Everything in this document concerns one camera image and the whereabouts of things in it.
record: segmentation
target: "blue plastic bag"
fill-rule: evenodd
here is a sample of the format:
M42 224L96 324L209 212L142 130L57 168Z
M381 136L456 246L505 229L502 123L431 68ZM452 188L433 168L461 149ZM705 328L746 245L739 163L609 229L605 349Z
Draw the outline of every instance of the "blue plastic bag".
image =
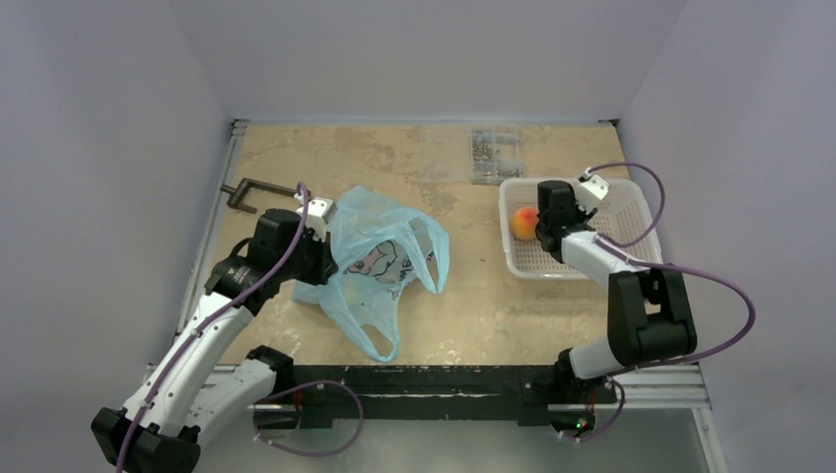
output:
M450 237L427 214L363 186L340 197L328 231L339 271L324 286L297 283L293 298L319 304L367 355L378 362L390 362L400 348L400 293L416 277L434 294L444 289L450 269ZM438 284L427 266L433 259L438 265ZM363 331L366 324L391 342L391 353L378 353Z

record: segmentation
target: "orange fruit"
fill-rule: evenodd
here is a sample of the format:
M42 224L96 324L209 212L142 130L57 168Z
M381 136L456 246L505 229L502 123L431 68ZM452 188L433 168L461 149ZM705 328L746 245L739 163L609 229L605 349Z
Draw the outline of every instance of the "orange fruit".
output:
M517 239L534 239L535 229L539 221L539 212L533 207L522 207L511 218L511 231Z

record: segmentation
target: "white wall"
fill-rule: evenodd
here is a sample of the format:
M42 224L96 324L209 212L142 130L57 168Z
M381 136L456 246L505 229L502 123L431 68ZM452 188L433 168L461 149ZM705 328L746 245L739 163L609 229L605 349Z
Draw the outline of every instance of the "white wall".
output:
M171 343L226 117L164 0L3 0L0 65L0 471L112 471L90 422Z
M628 160L667 184L666 257L739 281L759 308L704 362L733 472L836 460L834 24L830 0L689 0L619 127ZM742 325L722 289L691 298L702 346Z
M225 109L272 119L597 120L685 0L171 0Z

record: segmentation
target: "wooden surface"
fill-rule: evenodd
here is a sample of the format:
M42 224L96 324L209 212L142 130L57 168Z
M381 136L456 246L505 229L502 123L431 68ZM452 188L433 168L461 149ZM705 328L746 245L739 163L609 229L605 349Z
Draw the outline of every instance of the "wooden surface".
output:
M450 274L433 295L414 282L399 306L404 365L525 365L554 363L565 348L605 330L605 297L589 281L520 281L508 271L499 228L498 186L422 184L420 126L249 126L235 182L250 177L294 186L337 200L361 184L394 197L439 221L450 234ZM577 176L586 167L623 161L610 126L523 126L525 176ZM608 169L605 177L628 177ZM251 191L245 202L259 211L295 209L295 202ZM256 216L227 208L214 261L252 235ZM222 358L240 363L265 344L297 364L369 365L318 305L291 301L293 286L264 309ZM378 343L387 353L386 343Z

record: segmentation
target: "gray floor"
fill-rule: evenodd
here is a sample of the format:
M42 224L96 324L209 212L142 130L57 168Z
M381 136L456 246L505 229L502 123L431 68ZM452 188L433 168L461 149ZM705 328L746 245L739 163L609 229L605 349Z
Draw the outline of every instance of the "gray floor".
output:
M208 446L196 471L708 471L688 410L628 410L605 436L580 446L557 442L550 428L519 428L511 422L371 421L350 449L329 458L300 458L253 442L250 416L235 420ZM333 430L295 431L282 441L308 449L333 448L354 426L338 421Z

